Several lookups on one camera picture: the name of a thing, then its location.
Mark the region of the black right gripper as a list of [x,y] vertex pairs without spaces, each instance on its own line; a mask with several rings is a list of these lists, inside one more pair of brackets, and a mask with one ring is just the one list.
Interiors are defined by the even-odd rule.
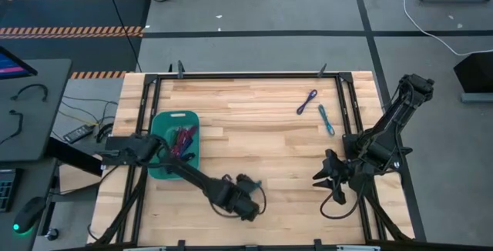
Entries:
[[325,179],[315,182],[313,187],[331,190],[331,193],[324,200],[324,205],[330,199],[339,205],[344,205],[347,200],[342,185],[346,183],[357,194],[354,205],[358,206],[364,191],[363,162],[359,159],[341,161],[332,149],[326,149],[325,156],[324,169],[317,172],[312,178],[312,180]]

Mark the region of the black box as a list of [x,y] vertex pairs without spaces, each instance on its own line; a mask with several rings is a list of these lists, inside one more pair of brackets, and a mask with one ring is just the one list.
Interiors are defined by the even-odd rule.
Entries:
[[493,93],[493,52],[469,55],[454,72],[465,93]]

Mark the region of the computer monitor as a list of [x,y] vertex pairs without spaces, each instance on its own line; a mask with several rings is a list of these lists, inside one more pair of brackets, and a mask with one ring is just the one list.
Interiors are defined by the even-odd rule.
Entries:
[[38,72],[33,67],[0,46],[0,80],[36,75],[38,75]]

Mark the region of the black keyboard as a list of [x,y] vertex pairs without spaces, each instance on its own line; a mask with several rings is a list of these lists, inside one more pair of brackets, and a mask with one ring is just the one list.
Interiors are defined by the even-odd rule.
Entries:
[[13,204],[22,169],[0,169],[0,213],[7,213]]

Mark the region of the black floor mat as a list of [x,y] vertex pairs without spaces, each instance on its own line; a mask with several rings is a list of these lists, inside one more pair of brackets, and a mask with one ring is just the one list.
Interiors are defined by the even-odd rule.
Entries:
[[138,70],[150,0],[0,0],[0,46],[23,60],[70,59],[74,79]]

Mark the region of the grey desk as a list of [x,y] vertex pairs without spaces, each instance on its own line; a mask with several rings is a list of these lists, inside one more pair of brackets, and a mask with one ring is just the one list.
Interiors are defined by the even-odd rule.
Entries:
[[0,162],[43,157],[72,72],[70,59],[27,63],[38,75],[0,80]]

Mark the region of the teal plastic bin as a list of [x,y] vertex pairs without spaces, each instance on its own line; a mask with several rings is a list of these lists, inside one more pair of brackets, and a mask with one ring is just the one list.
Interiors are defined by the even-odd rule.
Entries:
[[179,133],[193,129],[192,141],[185,150],[180,150],[181,159],[195,169],[200,168],[200,119],[193,111],[161,112],[152,122],[151,134],[164,138],[172,149]]

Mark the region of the black computer mouse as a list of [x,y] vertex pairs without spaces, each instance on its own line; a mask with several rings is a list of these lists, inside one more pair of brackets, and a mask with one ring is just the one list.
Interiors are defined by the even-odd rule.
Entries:
[[16,215],[12,228],[17,234],[25,234],[31,230],[45,209],[46,202],[41,196],[30,199]]

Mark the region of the black aluminium table frame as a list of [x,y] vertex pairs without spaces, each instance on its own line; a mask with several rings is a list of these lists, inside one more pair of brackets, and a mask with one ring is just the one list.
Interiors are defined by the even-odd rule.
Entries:
[[371,127],[382,114],[370,72],[225,72],[129,74],[114,134],[147,132],[161,112],[190,110],[200,119],[200,169],[209,176],[247,174],[262,183],[254,221],[215,214],[184,181],[148,178],[128,230],[141,246],[290,246],[389,239],[371,210],[330,200],[313,187],[326,149],[344,151],[342,137]]

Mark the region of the grey metal foot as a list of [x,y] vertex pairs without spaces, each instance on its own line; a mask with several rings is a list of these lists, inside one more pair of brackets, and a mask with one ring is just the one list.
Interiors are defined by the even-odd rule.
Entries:
[[462,93],[463,103],[493,103],[493,93]]

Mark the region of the black remote control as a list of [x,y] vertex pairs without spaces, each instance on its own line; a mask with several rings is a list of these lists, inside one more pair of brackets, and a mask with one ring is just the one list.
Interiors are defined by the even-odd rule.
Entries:
[[73,144],[93,134],[95,127],[96,127],[95,125],[82,125],[77,129],[74,129],[71,132],[65,134],[62,138],[67,143]]

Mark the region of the white label strip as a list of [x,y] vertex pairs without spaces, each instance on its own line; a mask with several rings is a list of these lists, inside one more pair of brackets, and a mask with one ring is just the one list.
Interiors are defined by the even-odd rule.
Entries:
[[381,251],[381,248],[367,245],[337,245],[336,251]]

